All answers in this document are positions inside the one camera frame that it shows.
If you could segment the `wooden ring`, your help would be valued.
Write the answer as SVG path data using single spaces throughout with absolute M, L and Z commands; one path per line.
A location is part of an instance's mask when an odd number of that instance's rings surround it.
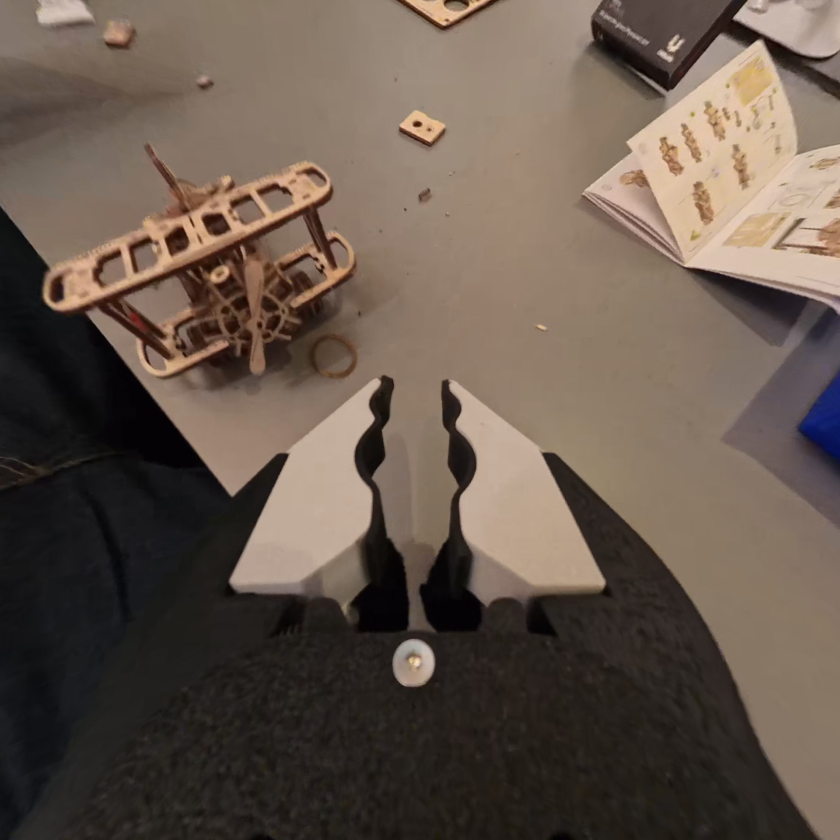
M 319 361 L 319 353 L 321 349 L 331 343 L 338 345 L 343 351 L 345 351 L 347 356 L 347 364 L 339 370 L 334 370 L 328 366 L 324 366 Z M 345 339 L 343 336 L 336 333 L 327 333 L 314 340 L 310 348 L 309 360 L 312 369 L 322 378 L 332 381 L 342 381 L 347 379 L 355 371 L 359 362 L 359 353 L 355 345 L 348 339 Z

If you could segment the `wooden laser-cut parts sheet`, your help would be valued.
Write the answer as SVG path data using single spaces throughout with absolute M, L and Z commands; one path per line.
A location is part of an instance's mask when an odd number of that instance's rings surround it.
M 451 28 L 495 1 L 400 1 L 439 29 Z

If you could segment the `grey desk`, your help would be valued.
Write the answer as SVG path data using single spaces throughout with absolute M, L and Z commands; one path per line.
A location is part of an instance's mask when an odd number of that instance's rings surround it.
M 359 349 L 348 381 L 313 373 L 308 343 L 260 378 L 156 381 L 97 316 L 225 489 L 390 375 L 388 526 L 428 562 L 456 380 L 668 564 L 791 796 L 838 838 L 838 481 L 795 434 L 837 370 L 837 321 L 684 271 L 581 199 L 667 104 L 591 47 L 595 4 L 497 2 L 448 31 L 398 2 L 91 5 L 136 27 L 132 48 L 2 2 L 2 206 L 46 262 L 163 204 L 144 142 L 194 182 L 318 163 L 326 227 L 358 256 L 321 326 Z M 434 145 L 399 132 L 414 110 L 445 123 Z

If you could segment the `open instruction booklet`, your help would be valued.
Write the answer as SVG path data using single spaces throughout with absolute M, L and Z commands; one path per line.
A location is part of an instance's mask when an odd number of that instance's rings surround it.
M 839 312 L 839 147 L 799 152 L 762 40 L 626 145 L 584 199 L 688 270 Z

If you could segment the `wooden biplane model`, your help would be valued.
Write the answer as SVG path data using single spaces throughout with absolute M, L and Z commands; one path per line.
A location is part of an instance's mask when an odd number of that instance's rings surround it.
M 328 174 L 304 161 L 241 185 L 227 175 L 197 185 L 144 150 L 172 203 L 50 267 L 45 304 L 110 318 L 158 379 L 228 359 L 263 375 L 267 347 L 292 341 L 357 268 L 350 242 L 322 224 Z

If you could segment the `white crumpled paper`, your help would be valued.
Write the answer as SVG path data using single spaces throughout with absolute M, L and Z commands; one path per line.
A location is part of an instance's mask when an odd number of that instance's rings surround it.
M 38 24 L 46 28 L 96 23 L 96 18 L 85 1 L 38 1 L 35 15 Z

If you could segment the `black cardboard box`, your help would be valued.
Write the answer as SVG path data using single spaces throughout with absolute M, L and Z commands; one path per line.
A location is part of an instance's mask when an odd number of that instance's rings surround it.
M 661 91 L 673 90 L 744 1 L 601 1 L 596 44 Z

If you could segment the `small square wooden piece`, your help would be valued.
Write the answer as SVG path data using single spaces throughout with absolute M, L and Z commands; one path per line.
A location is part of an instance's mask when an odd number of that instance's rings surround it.
M 399 132 L 425 146 L 432 146 L 446 132 L 444 122 L 429 117 L 425 112 L 412 111 L 399 124 Z

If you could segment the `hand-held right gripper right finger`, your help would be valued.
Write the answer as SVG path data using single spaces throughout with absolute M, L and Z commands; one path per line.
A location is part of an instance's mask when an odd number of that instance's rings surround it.
M 448 532 L 420 587 L 437 632 L 471 632 L 497 601 L 602 595 L 606 578 L 548 454 L 464 386 L 445 380 L 442 420 L 455 480 Z

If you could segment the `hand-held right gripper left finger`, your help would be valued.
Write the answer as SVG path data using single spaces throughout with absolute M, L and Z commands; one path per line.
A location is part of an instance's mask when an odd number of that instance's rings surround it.
M 328 598 L 363 632 L 407 629 L 405 565 L 375 482 L 393 391 L 390 376 L 374 378 L 288 450 L 228 580 L 233 592 Z

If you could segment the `blue plastic bin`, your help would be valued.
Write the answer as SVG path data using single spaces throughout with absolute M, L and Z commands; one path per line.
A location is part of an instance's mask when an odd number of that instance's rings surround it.
M 839 462 L 839 373 L 816 398 L 800 421 L 798 431 Z

